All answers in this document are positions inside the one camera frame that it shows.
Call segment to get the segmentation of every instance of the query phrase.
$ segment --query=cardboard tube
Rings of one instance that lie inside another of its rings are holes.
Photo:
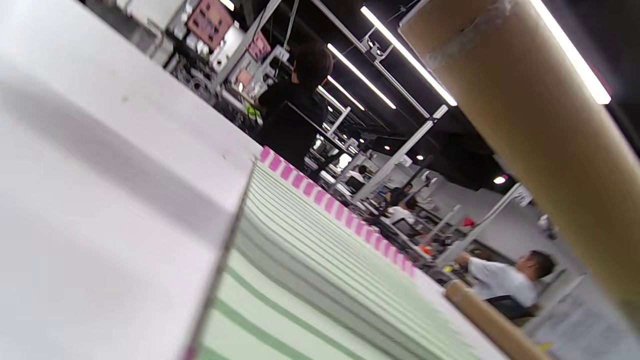
[[[445,296],[511,360],[550,360],[518,327],[480,300],[462,281],[450,282]]]
[[[401,33],[638,329],[640,167],[530,1],[423,1]]]

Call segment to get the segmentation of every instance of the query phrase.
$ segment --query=green object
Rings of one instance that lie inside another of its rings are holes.
[[[247,104],[246,105],[246,114],[253,118],[253,119],[257,119],[257,118],[261,118],[262,116],[260,115],[260,112],[254,108],[253,106],[251,106],[251,104]]]
[[[413,281],[256,165],[198,358],[472,360]]]

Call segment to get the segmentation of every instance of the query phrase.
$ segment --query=man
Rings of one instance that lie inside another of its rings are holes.
[[[399,206],[388,208],[387,214],[389,215],[389,223],[393,225],[398,220],[405,219],[409,224],[413,225],[415,222],[415,216],[412,214],[412,211],[414,211],[417,206],[418,204],[415,199],[411,198]]]
[[[404,189],[400,187],[391,189],[391,191],[385,195],[387,207],[391,208],[393,206],[398,206],[405,197],[409,196],[411,189],[413,189],[413,185],[411,184],[405,186]]]
[[[298,170],[303,170],[305,155],[316,139],[316,126],[322,127],[328,116],[324,98],[316,88],[326,81],[333,69],[333,58],[324,44],[300,49],[293,65],[291,81],[269,87],[257,101],[264,125],[258,141],[268,146]],[[297,111],[291,109],[287,102]]]
[[[360,165],[358,167],[358,171],[349,171],[347,173],[347,179],[349,179],[350,177],[353,177],[355,179],[358,179],[358,181],[360,181],[361,183],[365,183],[364,181],[364,174],[367,173],[367,167],[365,165]]]
[[[556,267],[553,259],[540,251],[531,251],[515,266],[485,261],[467,253],[458,256],[456,262],[467,266],[476,278],[474,292],[481,299],[510,295],[524,307],[535,305],[538,292],[534,283],[550,275]]]

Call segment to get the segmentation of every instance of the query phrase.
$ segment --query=white t-shirt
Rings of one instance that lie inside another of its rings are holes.
[[[349,171],[347,173],[347,179],[349,179],[350,177],[355,177],[356,179],[358,179],[361,183],[364,183],[364,177],[362,177],[362,175],[360,175],[359,172],[355,172],[355,171]]]
[[[387,213],[389,216],[389,223],[393,225],[394,222],[405,219],[409,224],[413,225],[415,222],[415,217],[408,210],[401,208],[400,206],[394,206],[393,208],[388,208]]]
[[[533,282],[507,264],[471,258],[469,273],[478,280],[474,292],[480,299],[511,295],[524,307],[530,307],[538,300]]]

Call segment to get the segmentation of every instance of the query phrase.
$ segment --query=ceiling light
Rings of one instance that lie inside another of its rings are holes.
[[[364,111],[364,107],[362,105],[360,105],[359,102],[356,101],[356,99],[353,98],[353,96],[351,96],[351,94],[349,94],[347,92],[347,90],[345,90],[342,86],[340,86],[340,84],[338,84],[338,82],[336,82],[336,80],[334,80],[331,76],[327,77],[329,79],[329,81],[331,81],[331,83],[338,88],[338,90],[340,90],[342,93],[344,93],[344,95],[346,95],[349,100],[353,101],[354,104],[356,104],[356,106],[358,106],[362,111]]]
[[[347,109],[344,108],[344,106],[342,106],[338,100],[334,99],[333,96],[331,96],[331,94],[329,94],[323,87],[319,86],[318,90],[320,90],[320,93],[324,95],[325,98],[327,98],[327,100],[331,101],[334,105],[336,105],[338,107],[338,109],[340,109],[341,111],[347,111]]]
[[[573,67],[578,72],[578,75],[582,78],[582,82],[587,86],[591,96],[598,104],[609,104],[611,102],[611,96],[607,93],[607,90],[602,86],[600,80],[593,73],[589,65],[584,58],[580,55],[578,50],[573,46],[571,40],[566,36],[560,25],[556,22],[549,10],[540,0],[529,0],[533,7],[536,9],[542,21],[545,22],[551,34],[556,38],[562,50],[573,64]]]
[[[444,113],[446,113],[448,109],[449,109],[448,106],[442,105],[441,107],[439,107],[439,109],[436,110],[436,112],[433,114],[433,117],[436,119],[441,118],[442,115],[444,115]]]
[[[234,9],[236,8],[236,6],[231,2],[231,0],[220,0],[220,2],[226,6],[227,8],[229,8],[229,10],[234,11]]]
[[[342,54],[340,54],[340,51],[334,48],[333,45],[331,44],[328,44],[327,46],[329,47],[329,50],[331,50],[338,57],[338,59],[340,59],[340,61],[342,61],[345,65],[347,65],[347,67],[349,67],[349,69],[351,69],[351,71],[353,71],[354,74],[356,74],[362,81],[364,81],[365,84],[369,85],[371,90],[373,90],[376,94],[378,94],[378,96],[380,96],[381,99],[383,99],[389,106],[391,106],[392,109],[396,108],[396,106],[389,99],[387,99],[387,97],[384,96],[384,94],[382,94],[382,92],[380,92],[380,90],[378,90],[378,88],[376,88],[371,83],[371,81],[365,78],[364,75],[362,75],[362,73],[358,69],[356,69],[356,67],[353,66],[352,63],[349,62],[349,60],[347,60]]]
[[[393,44],[398,50],[400,50],[400,53],[407,60],[409,60],[411,65],[413,65],[413,67],[415,67],[416,70],[418,70],[418,72],[420,72],[420,74],[422,76],[424,76],[425,79],[427,79],[429,84],[431,84],[431,86],[433,86],[433,88],[449,103],[449,105],[451,105],[451,106],[457,106],[458,105],[458,103],[453,98],[453,96],[451,96],[451,94],[449,94],[444,89],[444,87],[442,87],[442,85],[440,85],[440,83],[427,71],[427,69],[425,69],[422,66],[422,64],[420,62],[418,62],[418,60],[416,60],[413,57],[413,55],[409,52],[409,50],[407,50],[400,43],[400,41],[398,41],[393,36],[393,34],[391,34],[391,32],[389,30],[387,30],[387,28],[385,28],[385,26],[369,11],[369,9],[367,9],[366,6],[361,7],[360,11],[367,17],[367,19],[369,19],[369,21],[371,21],[374,24],[374,26],[376,26],[376,28],[378,30],[380,30],[381,33],[383,33],[383,35],[387,39],[389,39],[389,41],[391,41],[391,44]]]

